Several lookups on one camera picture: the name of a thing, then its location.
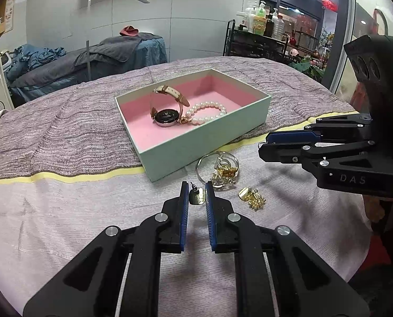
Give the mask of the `gold leaf earring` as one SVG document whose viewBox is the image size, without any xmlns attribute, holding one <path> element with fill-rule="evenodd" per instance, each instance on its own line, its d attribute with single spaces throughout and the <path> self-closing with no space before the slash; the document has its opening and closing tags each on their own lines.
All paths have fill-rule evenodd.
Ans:
<svg viewBox="0 0 393 317">
<path fill-rule="evenodd" d="M 188 202 L 190 205 L 203 205 L 206 202 L 206 193 L 204 188 L 199 188 L 191 182 L 188 194 Z"/>
</svg>

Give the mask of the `small gold charm cluster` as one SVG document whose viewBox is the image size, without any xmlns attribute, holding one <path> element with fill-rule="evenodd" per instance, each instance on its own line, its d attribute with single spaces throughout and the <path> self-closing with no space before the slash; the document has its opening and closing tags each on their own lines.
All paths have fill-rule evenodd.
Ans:
<svg viewBox="0 0 393 317">
<path fill-rule="evenodd" d="M 239 199 L 247 203 L 252 210 L 261 210 L 266 203 L 266 199 L 259 194 L 258 189 L 242 188 L 238 196 Z"/>
</svg>

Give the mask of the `large silver bangle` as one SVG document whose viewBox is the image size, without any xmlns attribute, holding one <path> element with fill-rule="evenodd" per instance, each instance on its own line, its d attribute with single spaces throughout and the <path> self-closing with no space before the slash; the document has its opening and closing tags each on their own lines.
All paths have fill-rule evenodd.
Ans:
<svg viewBox="0 0 393 317">
<path fill-rule="evenodd" d="M 200 183 L 211 182 L 215 190 L 229 190 L 239 179 L 240 163 L 235 155 L 227 151 L 215 151 L 201 157 L 195 166 Z"/>
</svg>

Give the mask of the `beige leather strap watch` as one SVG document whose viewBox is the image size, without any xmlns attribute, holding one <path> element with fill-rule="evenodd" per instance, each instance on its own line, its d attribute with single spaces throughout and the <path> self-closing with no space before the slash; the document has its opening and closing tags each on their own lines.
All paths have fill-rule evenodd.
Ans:
<svg viewBox="0 0 393 317">
<path fill-rule="evenodd" d="M 163 108 L 157 110 L 153 104 L 153 97 L 155 95 L 166 95 L 172 97 L 178 104 L 178 110 L 173 108 Z M 160 85 L 153 89 L 150 98 L 150 117 L 158 127 L 172 127 L 175 124 L 186 124 L 189 121 L 189 117 L 186 117 L 183 112 L 185 107 L 190 107 L 190 103 L 187 98 L 175 88 L 169 85 Z"/>
</svg>

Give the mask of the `gold chain jewelry pile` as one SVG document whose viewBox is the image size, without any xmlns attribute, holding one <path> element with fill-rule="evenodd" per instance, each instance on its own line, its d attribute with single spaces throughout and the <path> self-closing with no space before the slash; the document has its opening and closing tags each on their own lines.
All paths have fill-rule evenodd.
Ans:
<svg viewBox="0 0 393 317">
<path fill-rule="evenodd" d="M 239 176 L 239 162 L 234 157 L 218 156 L 211 176 L 213 186 L 225 188 L 236 184 Z"/>
</svg>

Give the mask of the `black shelf cart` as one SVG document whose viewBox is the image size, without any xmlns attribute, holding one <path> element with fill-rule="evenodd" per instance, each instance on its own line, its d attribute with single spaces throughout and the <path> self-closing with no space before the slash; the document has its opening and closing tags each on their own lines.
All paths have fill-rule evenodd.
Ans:
<svg viewBox="0 0 393 317">
<path fill-rule="evenodd" d="M 325 63 L 308 55 L 290 55 L 291 46 L 288 40 L 279 41 L 271 37 L 242 31 L 236 20 L 229 20 L 226 27 L 223 56 L 248 57 L 253 59 L 270 59 L 282 64 L 302 63 L 308 61 L 311 65 L 324 69 Z"/>
</svg>

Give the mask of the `clear plastic bottle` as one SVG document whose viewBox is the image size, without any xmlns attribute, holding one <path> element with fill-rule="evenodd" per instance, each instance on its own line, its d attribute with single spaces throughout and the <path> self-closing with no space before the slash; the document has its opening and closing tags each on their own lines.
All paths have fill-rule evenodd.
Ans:
<svg viewBox="0 0 393 317">
<path fill-rule="evenodd" d="M 275 12 L 273 14 L 272 21 L 274 22 L 272 37 L 276 40 L 281 41 L 285 28 L 285 23 L 282 19 L 282 15 L 279 15 L 278 12 Z"/>
</svg>

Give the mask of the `mint box pink lining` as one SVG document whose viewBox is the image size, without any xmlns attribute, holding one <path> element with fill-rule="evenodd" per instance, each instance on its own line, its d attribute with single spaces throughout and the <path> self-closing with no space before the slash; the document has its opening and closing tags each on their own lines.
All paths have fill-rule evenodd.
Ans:
<svg viewBox="0 0 393 317">
<path fill-rule="evenodd" d="M 189 121 L 158 127 L 150 117 L 154 88 L 169 85 L 190 107 Z M 215 69 L 206 69 L 138 88 L 116 97 L 123 124 L 150 181 L 155 182 L 266 122 L 271 95 Z M 155 95 L 157 110 L 178 104 Z"/>
</svg>

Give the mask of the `yellow green bottle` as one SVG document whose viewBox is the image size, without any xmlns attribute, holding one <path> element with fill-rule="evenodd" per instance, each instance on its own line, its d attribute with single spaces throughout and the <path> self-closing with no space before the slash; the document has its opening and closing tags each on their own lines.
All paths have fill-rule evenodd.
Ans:
<svg viewBox="0 0 393 317">
<path fill-rule="evenodd" d="M 254 34 L 263 35 L 267 24 L 267 12 L 264 2 L 260 2 L 260 5 L 254 10 L 253 15 L 252 31 Z"/>
</svg>

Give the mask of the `purple knit bed blanket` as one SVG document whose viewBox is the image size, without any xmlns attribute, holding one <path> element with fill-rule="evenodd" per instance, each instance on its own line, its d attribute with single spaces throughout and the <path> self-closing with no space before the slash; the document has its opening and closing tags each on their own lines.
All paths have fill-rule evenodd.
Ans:
<svg viewBox="0 0 393 317">
<path fill-rule="evenodd" d="M 268 59 L 206 57 L 136 69 L 73 85 L 0 117 L 0 180 L 38 173 L 104 174 L 140 162 L 115 98 L 140 87 L 216 69 L 271 96 L 267 120 L 246 138 L 352 106 L 305 74 Z"/>
</svg>

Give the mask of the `red cloth on bed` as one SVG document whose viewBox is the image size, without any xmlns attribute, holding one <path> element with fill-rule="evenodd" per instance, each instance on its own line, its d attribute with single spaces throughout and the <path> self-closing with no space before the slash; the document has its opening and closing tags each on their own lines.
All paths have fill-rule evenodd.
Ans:
<svg viewBox="0 0 393 317">
<path fill-rule="evenodd" d="M 125 26 L 119 32 L 119 34 L 121 36 L 138 36 L 138 33 L 139 33 L 139 30 L 136 29 L 135 27 L 131 26 L 131 25 Z"/>
</svg>

